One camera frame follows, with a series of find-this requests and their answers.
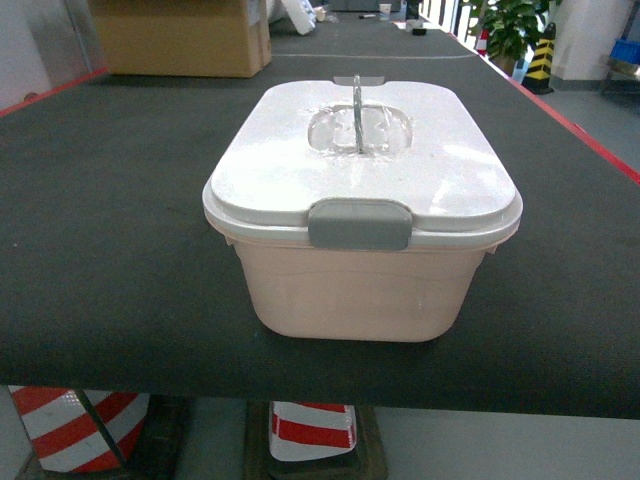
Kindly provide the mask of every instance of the white stripe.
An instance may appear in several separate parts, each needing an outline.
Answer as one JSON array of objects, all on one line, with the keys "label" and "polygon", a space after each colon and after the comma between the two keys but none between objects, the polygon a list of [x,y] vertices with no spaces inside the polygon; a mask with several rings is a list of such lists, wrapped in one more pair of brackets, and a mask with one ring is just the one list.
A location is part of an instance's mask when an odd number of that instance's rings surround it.
[{"label": "white stripe", "polygon": [[84,407],[73,391],[43,405],[42,407],[22,416],[24,427],[29,438],[35,440],[42,435],[52,432],[66,425],[70,421],[84,415]]},{"label": "white stripe", "polygon": [[87,395],[87,398],[89,399],[91,404],[95,407],[113,392],[105,392],[103,390],[85,390],[84,393]]},{"label": "white stripe", "polygon": [[276,460],[281,462],[302,462],[319,458],[335,457],[353,450],[351,448],[327,447],[324,445],[303,445],[301,443],[282,440],[275,435],[269,435],[269,451]]},{"label": "white stripe", "polygon": [[386,56],[386,55],[333,55],[333,54],[315,54],[315,53],[274,53],[272,57],[305,57],[305,58],[358,58],[362,60],[449,60],[456,58],[477,57],[475,53],[465,55],[442,55],[432,57],[410,57],[410,56]]},{"label": "white stripe", "polygon": [[107,423],[107,430],[109,430],[111,438],[116,443],[122,440],[144,418],[148,406],[149,394],[139,394],[133,402],[127,405],[127,408]]},{"label": "white stripe", "polygon": [[350,408],[347,408],[347,413],[340,413],[289,402],[273,402],[273,413],[290,422],[335,430],[349,430],[355,424],[355,416]]},{"label": "white stripe", "polygon": [[53,455],[40,459],[40,465],[52,472],[70,472],[104,454],[109,447],[99,432]]}]

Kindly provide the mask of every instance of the yellow and black post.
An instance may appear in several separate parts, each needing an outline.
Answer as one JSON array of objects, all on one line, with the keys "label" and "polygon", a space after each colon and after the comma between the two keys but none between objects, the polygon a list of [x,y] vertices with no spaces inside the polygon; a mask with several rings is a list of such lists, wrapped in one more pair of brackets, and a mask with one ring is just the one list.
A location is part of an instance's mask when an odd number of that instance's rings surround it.
[{"label": "yellow and black post", "polygon": [[522,81],[522,86],[536,95],[553,92],[549,87],[551,79],[551,62],[553,60],[553,42],[556,39],[556,24],[550,23],[545,28],[540,43],[536,47],[533,60]]}]

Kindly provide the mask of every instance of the cardboard box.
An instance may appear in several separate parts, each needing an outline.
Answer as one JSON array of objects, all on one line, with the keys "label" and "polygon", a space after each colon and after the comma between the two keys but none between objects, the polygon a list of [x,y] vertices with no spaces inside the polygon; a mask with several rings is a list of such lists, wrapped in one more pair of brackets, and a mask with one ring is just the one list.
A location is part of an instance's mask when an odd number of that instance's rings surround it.
[{"label": "cardboard box", "polygon": [[271,61],[265,0],[89,0],[111,73],[252,77]]}]

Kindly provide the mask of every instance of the floor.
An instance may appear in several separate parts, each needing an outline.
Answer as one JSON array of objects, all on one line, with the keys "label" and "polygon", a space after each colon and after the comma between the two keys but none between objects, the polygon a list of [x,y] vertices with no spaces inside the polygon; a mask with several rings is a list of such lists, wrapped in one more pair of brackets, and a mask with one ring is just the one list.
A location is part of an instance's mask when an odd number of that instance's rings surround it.
[{"label": "floor", "polygon": [[[540,97],[640,171],[640,95]],[[245,404],[195,402],[177,480],[240,479]],[[640,478],[640,421],[379,408],[389,480]],[[0,480],[15,478],[29,443],[0,388]]]}]

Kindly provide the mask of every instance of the pink plastic container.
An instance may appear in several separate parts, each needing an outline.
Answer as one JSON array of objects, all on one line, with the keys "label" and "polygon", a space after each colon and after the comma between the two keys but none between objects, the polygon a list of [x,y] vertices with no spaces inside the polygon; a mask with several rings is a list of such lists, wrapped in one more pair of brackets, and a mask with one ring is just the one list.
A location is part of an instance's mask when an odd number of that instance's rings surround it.
[{"label": "pink plastic container", "polygon": [[455,321],[485,253],[517,230],[522,199],[453,92],[267,91],[203,191],[242,262],[253,306],[295,337],[418,342]]}]

